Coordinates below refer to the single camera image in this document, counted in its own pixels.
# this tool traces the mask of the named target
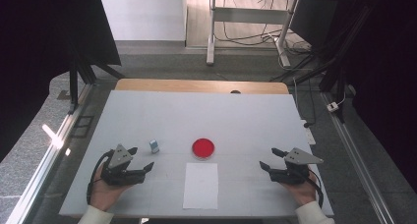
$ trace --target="red bowl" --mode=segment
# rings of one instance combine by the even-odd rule
[[[198,159],[208,159],[214,153],[214,143],[209,139],[198,139],[192,149]]]

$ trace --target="table leg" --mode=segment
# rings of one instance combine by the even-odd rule
[[[297,5],[298,0],[294,0],[292,2],[292,5],[290,6],[287,14],[287,18],[285,20],[285,23],[282,26],[281,35],[279,36],[279,39],[275,41],[276,48],[279,53],[279,58],[281,59],[282,67],[288,68],[290,67],[290,63],[288,61],[288,57],[286,55],[285,49],[284,49],[284,40],[285,36],[288,32],[289,24],[291,23],[292,16],[294,15],[295,6]]]
[[[207,65],[211,66],[214,64],[214,11],[215,11],[215,0],[210,0],[209,14],[210,14],[210,29],[208,36],[208,58]]]

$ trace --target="white sleeve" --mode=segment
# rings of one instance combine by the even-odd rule
[[[327,218],[316,201],[302,205],[295,210],[300,224],[334,224],[332,218]]]
[[[79,224],[109,224],[113,215],[113,213],[103,212],[89,205]]]

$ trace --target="robotic hand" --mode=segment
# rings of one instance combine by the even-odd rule
[[[152,170],[153,162],[145,166],[142,170],[127,170],[131,160],[133,159],[132,155],[136,154],[137,151],[138,149],[136,147],[126,150],[126,148],[119,143],[116,149],[110,149],[100,157],[97,164],[95,165],[94,171],[92,172],[91,179],[89,181],[89,186],[87,189],[87,204],[90,202],[92,186],[94,184],[94,174],[97,171],[98,166],[101,164],[101,161],[105,157],[108,158],[103,164],[100,178],[107,185],[130,186],[144,182],[146,173]]]
[[[288,185],[297,185],[308,182],[317,190],[319,194],[319,206],[322,206],[322,188],[321,186],[317,186],[317,184],[309,178],[311,170],[309,169],[308,164],[323,163],[323,160],[296,147],[294,147],[290,152],[273,148],[272,153],[276,156],[284,158],[286,169],[271,169],[269,165],[260,161],[261,168],[269,173],[270,180]]]

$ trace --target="wall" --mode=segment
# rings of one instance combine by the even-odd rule
[[[115,40],[185,40],[186,0],[101,0]]]

